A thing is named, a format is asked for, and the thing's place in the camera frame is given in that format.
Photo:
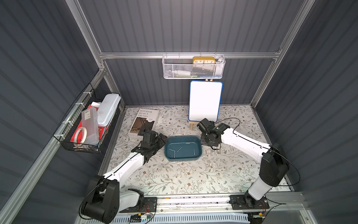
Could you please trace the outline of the teal plastic storage tray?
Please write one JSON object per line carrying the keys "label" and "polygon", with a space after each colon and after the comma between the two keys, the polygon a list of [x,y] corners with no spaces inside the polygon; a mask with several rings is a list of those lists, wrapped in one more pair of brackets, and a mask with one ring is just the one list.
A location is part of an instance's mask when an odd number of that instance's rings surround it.
{"label": "teal plastic storage tray", "polygon": [[164,149],[169,161],[195,161],[202,156],[201,141],[197,136],[172,136]]}

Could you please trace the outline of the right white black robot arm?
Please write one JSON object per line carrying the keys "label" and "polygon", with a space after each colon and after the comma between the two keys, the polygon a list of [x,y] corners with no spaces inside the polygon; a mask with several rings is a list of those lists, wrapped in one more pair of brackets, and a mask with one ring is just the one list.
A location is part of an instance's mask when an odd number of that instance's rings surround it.
{"label": "right white black robot arm", "polygon": [[265,199],[265,194],[280,185],[290,169],[290,163],[280,145],[269,145],[239,133],[224,123],[203,119],[197,125],[206,146],[217,150],[226,144],[255,159],[260,164],[259,176],[244,194],[243,202],[254,208]]}

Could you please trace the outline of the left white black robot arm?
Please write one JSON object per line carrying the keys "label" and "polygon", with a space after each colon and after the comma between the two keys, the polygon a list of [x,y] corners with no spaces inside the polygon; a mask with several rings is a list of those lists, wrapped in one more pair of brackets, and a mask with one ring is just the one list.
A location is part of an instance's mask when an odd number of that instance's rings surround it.
{"label": "left white black robot arm", "polygon": [[144,208],[144,193],[137,189],[120,193],[120,189],[167,142],[168,137],[162,133],[145,130],[143,140],[131,150],[127,158],[111,171],[90,180],[87,195],[78,209],[79,217],[109,224],[119,211],[130,208],[140,212]]}

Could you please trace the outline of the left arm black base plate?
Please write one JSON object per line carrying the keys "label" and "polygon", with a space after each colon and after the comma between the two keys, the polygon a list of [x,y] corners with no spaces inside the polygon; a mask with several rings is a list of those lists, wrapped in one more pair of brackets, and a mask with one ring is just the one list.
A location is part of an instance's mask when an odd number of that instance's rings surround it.
{"label": "left arm black base plate", "polygon": [[126,208],[118,211],[119,213],[154,213],[157,210],[158,198],[157,197],[145,197],[141,199],[134,207]]}

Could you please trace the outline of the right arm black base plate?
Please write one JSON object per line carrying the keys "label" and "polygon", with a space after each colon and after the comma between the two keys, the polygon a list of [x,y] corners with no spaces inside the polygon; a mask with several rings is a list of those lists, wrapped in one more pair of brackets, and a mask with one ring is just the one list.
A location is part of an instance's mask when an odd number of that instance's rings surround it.
{"label": "right arm black base plate", "polygon": [[270,208],[266,197],[262,197],[260,200],[255,200],[249,194],[230,195],[228,203],[232,206],[233,210],[261,209],[266,211]]}

